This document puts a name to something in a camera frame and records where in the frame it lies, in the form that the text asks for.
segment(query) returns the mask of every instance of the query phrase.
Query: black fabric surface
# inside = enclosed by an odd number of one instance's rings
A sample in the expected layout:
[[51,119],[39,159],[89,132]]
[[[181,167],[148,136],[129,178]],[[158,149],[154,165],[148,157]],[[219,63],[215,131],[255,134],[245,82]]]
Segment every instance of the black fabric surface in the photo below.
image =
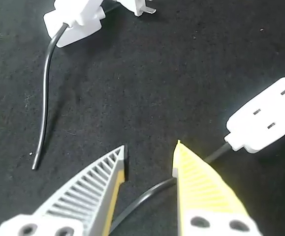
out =
[[[115,215],[171,176],[177,139],[201,156],[227,119],[285,76],[285,1],[155,0],[155,15],[123,7],[93,36],[56,49],[44,159],[31,170],[41,114],[52,0],[0,0],[0,223],[31,214],[79,170],[127,143],[129,182]],[[265,236],[285,235],[285,137],[258,154],[229,152],[214,168]],[[177,235],[176,189],[114,235]]]

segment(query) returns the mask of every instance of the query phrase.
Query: white power strip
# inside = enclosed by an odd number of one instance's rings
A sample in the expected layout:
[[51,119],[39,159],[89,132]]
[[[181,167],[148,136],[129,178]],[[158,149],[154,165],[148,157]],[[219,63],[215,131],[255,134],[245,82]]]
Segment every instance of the white power strip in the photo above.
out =
[[256,153],[285,135],[285,77],[254,97],[226,124],[234,151]]

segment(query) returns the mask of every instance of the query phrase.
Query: black cable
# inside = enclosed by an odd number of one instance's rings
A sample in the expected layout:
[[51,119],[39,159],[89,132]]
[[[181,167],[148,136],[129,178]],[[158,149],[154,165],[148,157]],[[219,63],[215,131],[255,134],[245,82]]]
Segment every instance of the black cable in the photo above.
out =
[[113,221],[111,228],[109,230],[109,233],[111,234],[114,229],[119,226],[123,220],[127,218],[134,210],[136,210],[140,205],[142,205],[145,201],[150,199],[151,197],[155,196],[159,192],[162,192],[163,190],[172,187],[176,184],[176,178],[169,178],[152,188],[150,188],[148,191],[143,193],[139,198],[137,198],[133,203],[131,203],[129,206],[126,207],[126,209]]
[[61,26],[59,31],[52,38],[47,48],[44,71],[43,71],[43,112],[42,112],[42,118],[41,118],[41,124],[40,124],[39,141],[38,141],[38,146],[36,149],[36,154],[35,154],[35,159],[34,159],[32,170],[36,170],[38,168],[38,164],[39,164],[39,160],[40,160],[40,156],[41,156],[41,152],[42,152],[43,144],[45,140],[47,115],[48,115],[48,82],[49,82],[50,62],[51,62],[52,55],[54,53],[56,44],[58,43],[60,37],[63,35],[66,28],[68,27],[69,26],[66,23],[63,23],[63,26]]
[[[207,163],[212,163],[221,157],[224,153],[231,149],[229,143],[225,143],[221,148],[217,149],[211,155],[204,159]],[[126,207],[126,209],[112,222],[109,234],[111,234],[134,210],[141,206],[144,202],[154,197],[158,193],[168,189],[176,184],[176,178],[169,178],[157,185],[153,186],[146,192],[144,192],[139,198],[137,198],[133,203]]]
[[217,160],[219,157],[221,157],[223,154],[225,154],[227,151],[230,151],[231,149],[232,149],[231,145],[229,143],[225,143],[222,147],[220,147],[215,152],[206,157],[204,161],[207,163],[212,163],[215,160]]

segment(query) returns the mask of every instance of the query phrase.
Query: extension cord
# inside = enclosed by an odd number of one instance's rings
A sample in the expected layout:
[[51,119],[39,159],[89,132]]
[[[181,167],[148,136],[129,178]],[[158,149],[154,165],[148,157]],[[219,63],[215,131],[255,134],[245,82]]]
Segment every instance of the extension cord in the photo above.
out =
[[234,151],[256,153],[285,135],[285,77],[254,97],[226,124]]

